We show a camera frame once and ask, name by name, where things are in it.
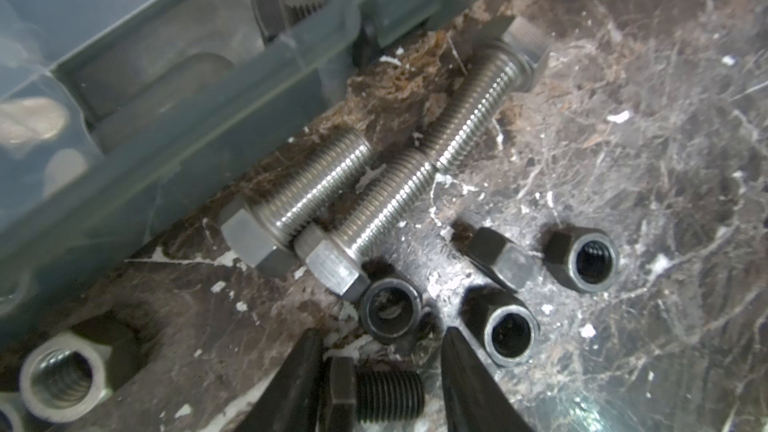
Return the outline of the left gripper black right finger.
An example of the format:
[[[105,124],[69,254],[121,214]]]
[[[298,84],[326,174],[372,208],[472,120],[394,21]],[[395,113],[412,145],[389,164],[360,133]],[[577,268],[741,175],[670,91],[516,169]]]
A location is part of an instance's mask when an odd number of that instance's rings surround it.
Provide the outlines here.
[[[441,375],[448,431],[533,431],[457,327],[443,337]]]

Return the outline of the short black hex bolt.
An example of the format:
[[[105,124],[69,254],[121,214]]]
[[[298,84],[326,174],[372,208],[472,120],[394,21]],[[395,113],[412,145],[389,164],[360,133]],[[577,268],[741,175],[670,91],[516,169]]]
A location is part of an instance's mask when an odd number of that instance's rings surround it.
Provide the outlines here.
[[[330,357],[324,363],[318,429],[351,431],[360,422],[412,421],[422,415],[425,402],[415,371],[370,370],[350,357]]]

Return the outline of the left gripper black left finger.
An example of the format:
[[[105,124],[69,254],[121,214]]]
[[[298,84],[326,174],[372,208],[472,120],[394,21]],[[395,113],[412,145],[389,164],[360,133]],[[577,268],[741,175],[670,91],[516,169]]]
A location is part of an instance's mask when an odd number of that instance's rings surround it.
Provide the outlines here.
[[[235,430],[315,431],[323,372],[321,333],[310,328]]]

